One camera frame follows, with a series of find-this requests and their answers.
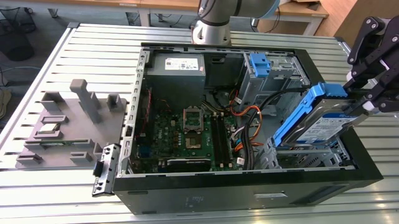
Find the sticker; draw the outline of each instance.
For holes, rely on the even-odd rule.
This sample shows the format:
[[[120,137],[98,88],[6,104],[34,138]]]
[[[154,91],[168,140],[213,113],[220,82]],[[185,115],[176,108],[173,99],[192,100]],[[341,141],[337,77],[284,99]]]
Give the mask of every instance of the sticker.
[[[237,164],[244,165],[244,162],[245,162],[245,160],[242,158],[237,157]]]
[[[164,61],[165,70],[198,70],[196,58],[166,58]]]
[[[270,193],[270,194],[254,194],[256,199],[270,198],[270,197],[288,197],[284,193]]]
[[[185,198],[184,207],[194,208],[198,204],[202,204],[205,197],[204,196],[189,196]]]
[[[297,143],[320,143],[326,141],[340,130],[341,126],[357,117],[342,113],[326,113],[297,138]]]
[[[236,101],[237,104],[241,104],[241,102],[242,102],[241,99],[237,98],[237,97],[234,97],[234,101]]]
[[[136,7],[137,5],[136,4],[128,4],[128,3],[118,3],[120,6],[132,6],[132,7]]]

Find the wire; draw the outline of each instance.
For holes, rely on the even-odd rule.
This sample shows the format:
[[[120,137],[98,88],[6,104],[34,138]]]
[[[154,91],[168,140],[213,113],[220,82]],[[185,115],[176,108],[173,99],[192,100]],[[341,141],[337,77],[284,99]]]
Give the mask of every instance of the wire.
[[[210,104],[208,101],[205,101],[205,100],[202,100],[201,103],[202,103],[204,106],[205,106],[209,110],[212,110],[213,112],[222,112],[222,111],[224,111],[224,110],[217,109],[216,107],[213,107],[212,104]]]
[[[202,19],[202,18],[209,14],[209,12],[210,12],[210,10],[212,10],[212,8],[213,8],[213,6],[214,6],[214,3],[216,3],[216,0],[213,0],[212,5],[210,5],[210,7],[209,7],[209,10],[204,13],[202,16],[198,14],[198,20]]]
[[[168,102],[166,102],[166,100],[165,100],[165,99],[156,99],[156,100],[158,100],[158,101],[164,102],[164,103],[165,103],[165,105],[166,105],[166,107],[168,107],[168,108],[170,108],[170,107],[169,107],[169,104],[168,104]]]
[[[269,31],[266,31],[265,33],[269,33],[274,30],[276,26],[280,23],[280,16],[281,16],[281,12],[280,12],[280,7],[277,7],[277,15],[276,15],[276,19],[274,19],[274,23],[273,23],[273,27],[269,29]]]
[[[232,112],[232,114],[236,115],[236,116],[242,116],[244,114],[246,114],[246,112],[248,112],[250,109],[257,110],[257,113],[253,113],[252,115],[258,114],[258,126],[257,126],[257,128],[256,128],[256,131],[254,131],[252,137],[249,138],[250,140],[253,140],[253,139],[256,138],[256,136],[258,135],[260,127],[261,127],[261,111],[260,111],[258,107],[254,106],[254,105],[252,105],[252,106],[248,106],[248,107],[244,109],[244,111],[240,112],[240,113],[236,113],[236,112],[233,112],[232,110],[230,110],[230,112]],[[240,142],[240,143],[237,144],[237,146],[234,147],[234,150],[237,151],[237,148],[240,148],[240,147],[242,147],[242,143],[241,143],[241,142]]]
[[[250,142],[250,145],[252,145],[252,146],[262,146],[264,144],[260,143],[260,142]],[[244,148],[242,145],[234,147],[234,152],[237,152],[237,151],[241,150],[242,148]]]
[[[0,74],[1,74],[1,86],[5,86],[5,85],[4,85],[4,78],[2,78],[4,75],[2,75],[2,69],[1,69],[1,67],[0,67]]]
[[[13,70],[13,69],[37,69],[37,70],[41,70],[41,68],[37,68],[37,67],[20,66],[20,67],[13,67],[10,69],[5,69],[2,72],[6,72],[6,71]]]
[[[280,90],[274,93],[272,93],[264,100],[262,102],[260,103],[258,105],[258,109],[262,110],[264,106],[266,106],[280,95],[282,95],[284,93],[289,93],[289,92],[304,92],[306,91],[306,88],[292,88],[292,89],[284,89],[284,90]],[[252,146],[250,146],[250,138],[249,138],[249,125],[254,119],[254,116],[256,114],[253,113],[248,122],[245,123],[245,128],[241,132],[241,143],[244,145],[244,150],[248,151],[248,160],[249,162],[253,161],[253,149],[252,149]],[[253,169],[253,164],[248,164],[248,169]]]
[[[253,33],[257,33],[256,30],[253,30],[253,27],[252,27],[252,18],[249,18],[249,27],[250,27]]]
[[[174,26],[174,25],[178,23],[181,17],[182,17],[182,15],[181,15],[180,18],[177,19],[177,22],[174,22],[172,25],[169,25],[170,28],[172,28],[172,26]]]
[[[162,18],[169,18],[172,14],[169,14],[168,16],[161,15],[161,17],[154,13],[156,17],[161,19]]]
[[[132,24],[134,24],[136,20],[140,18],[140,14],[136,16],[136,19],[133,19]]]
[[[221,105],[221,103],[220,103],[220,101],[218,101],[218,99],[217,99],[217,97],[216,97],[216,94],[217,94],[217,92],[212,92],[212,97],[213,97],[214,103],[216,103],[217,106],[221,108],[221,111],[224,111],[224,112],[229,112],[229,111],[226,110],[226,108],[229,107],[229,105],[228,105],[228,106],[222,106],[222,105]]]
[[[244,130],[245,125],[242,125],[232,134],[230,134],[230,138],[233,138],[242,130]]]
[[[272,31],[274,30],[276,26],[277,26],[278,23],[280,23],[280,16],[281,16],[280,7],[277,7],[277,15],[276,15],[276,19],[274,19],[274,22],[273,22],[273,26],[272,26],[272,28],[269,29],[269,31],[265,31],[264,33],[269,33],[269,32],[272,32]],[[252,31],[253,31],[254,33],[257,33],[256,30],[253,30],[253,27],[252,27],[252,18],[249,18],[249,26],[250,26]]]

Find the motherboard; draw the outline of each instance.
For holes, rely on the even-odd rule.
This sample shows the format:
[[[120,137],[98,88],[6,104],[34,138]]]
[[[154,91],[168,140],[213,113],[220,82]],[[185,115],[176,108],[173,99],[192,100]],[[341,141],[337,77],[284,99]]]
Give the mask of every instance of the motherboard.
[[[189,107],[182,113],[160,113],[153,119],[152,143],[138,146],[140,173],[238,170],[232,160],[232,116]]]

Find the aluminum slotted table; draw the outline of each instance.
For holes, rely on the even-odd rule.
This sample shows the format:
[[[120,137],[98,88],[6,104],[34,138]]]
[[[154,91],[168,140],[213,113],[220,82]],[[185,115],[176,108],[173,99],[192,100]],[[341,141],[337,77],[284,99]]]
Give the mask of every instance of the aluminum slotted table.
[[[141,42],[189,43],[186,29],[80,24],[68,28],[0,135],[0,223],[106,223],[168,220],[172,223],[385,223],[399,220],[399,120],[395,114],[368,118],[357,135],[384,180],[353,189],[320,205],[301,208],[214,211],[133,216],[116,196],[92,198],[92,170],[14,170],[24,139],[32,132],[44,91],[76,98],[69,82],[82,78],[98,98],[117,93],[129,100]],[[344,83],[348,48],[329,37],[232,32],[237,46],[305,49],[330,83]]]

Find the blue latch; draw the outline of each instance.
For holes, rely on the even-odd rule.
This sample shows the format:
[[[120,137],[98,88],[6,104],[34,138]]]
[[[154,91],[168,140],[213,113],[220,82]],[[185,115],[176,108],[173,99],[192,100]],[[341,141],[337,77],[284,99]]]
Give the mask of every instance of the blue latch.
[[[264,78],[268,76],[270,67],[269,67],[269,60],[265,58],[264,54],[249,54],[250,56],[250,63],[254,69],[254,76],[257,78]]]

